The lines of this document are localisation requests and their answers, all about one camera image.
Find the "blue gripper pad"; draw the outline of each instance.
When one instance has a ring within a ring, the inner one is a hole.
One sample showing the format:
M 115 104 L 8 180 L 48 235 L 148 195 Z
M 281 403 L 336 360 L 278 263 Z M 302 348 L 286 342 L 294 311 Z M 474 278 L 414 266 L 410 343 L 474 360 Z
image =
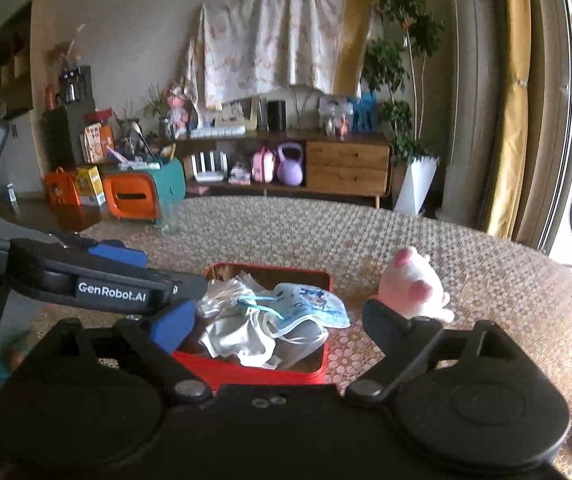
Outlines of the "blue gripper pad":
M 114 242 L 115 240 L 103 240 L 96 246 L 90 247 L 88 253 L 136 267 L 146 267 L 148 265 L 148 258 L 144 251 L 128 249 L 123 243 L 119 247 Z
M 186 300 L 148 318 L 148 335 L 169 354 L 181 346 L 195 325 L 197 304 Z

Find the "potted plant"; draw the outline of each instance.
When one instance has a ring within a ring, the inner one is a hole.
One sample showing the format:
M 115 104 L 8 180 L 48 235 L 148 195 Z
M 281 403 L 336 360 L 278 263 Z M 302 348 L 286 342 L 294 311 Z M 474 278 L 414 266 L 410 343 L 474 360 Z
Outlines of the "potted plant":
M 159 85 L 153 86 L 151 83 L 148 87 L 148 100 L 144 105 L 144 117 L 159 119 L 159 135 L 166 139 L 173 140 L 175 138 L 170 118 L 170 106 L 168 105 L 168 90 L 160 90 Z
M 443 25 L 428 12 L 426 0 L 378 0 L 377 12 L 386 32 L 390 32 L 391 27 L 400 27 L 403 44 L 386 38 L 370 41 L 364 58 L 362 79 L 371 92 L 381 92 L 382 88 L 388 91 L 389 98 L 379 104 L 379 120 L 381 124 L 387 123 L 391 127 L 391 195 L 397 199 L 395 211 L 416 215 L 423 206 L 438 163 L 438 159 L 421 142 L 421 130 L 426 60 L 432 57 L 440 45 L 439 33 L 443 30 Z M 416 60 L 421 62 L 419 113 Z M 412 85 L 413 109 L 405 100 L 395 97 L 397 92 L 405 91 L 407 80 Z

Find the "wooden drawer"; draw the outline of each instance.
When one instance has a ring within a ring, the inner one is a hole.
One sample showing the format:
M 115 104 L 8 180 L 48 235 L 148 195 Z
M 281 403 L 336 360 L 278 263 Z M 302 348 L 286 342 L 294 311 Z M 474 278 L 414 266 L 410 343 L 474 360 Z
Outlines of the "wooden drawer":
M 387 180 L 386 170 L 306 165 L 306 189 L 312 191 L 380 196 L 386 192 Z
M 306 143 L 306 162 L 315 166 L 388 170 L 388 146 L 347 142 Z

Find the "yellow box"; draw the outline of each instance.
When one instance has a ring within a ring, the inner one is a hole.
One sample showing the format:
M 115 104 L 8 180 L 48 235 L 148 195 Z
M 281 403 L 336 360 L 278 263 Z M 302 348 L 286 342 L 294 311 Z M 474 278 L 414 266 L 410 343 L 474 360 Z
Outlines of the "yellow box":
M 79 166 L 75 177 L 75 189 L 82 205 L 101 205 L 106 202 L 104 186 L 97 166 Z

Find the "cardboard box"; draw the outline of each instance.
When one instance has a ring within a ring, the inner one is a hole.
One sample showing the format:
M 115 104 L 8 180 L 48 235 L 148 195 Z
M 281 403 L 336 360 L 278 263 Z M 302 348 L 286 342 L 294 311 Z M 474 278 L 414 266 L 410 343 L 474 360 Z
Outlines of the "cardboard box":
M 84 128 L 79 136 L 84 152 L 84 160 L 96 164 L 108 158 L 108 147 L 114 148 L 110 124 L 95 123 Z
M 80 166 L 75 177 L 75 189 L 81 205 L 101 205 L 106 202 L 104 186 L 97 166 Z

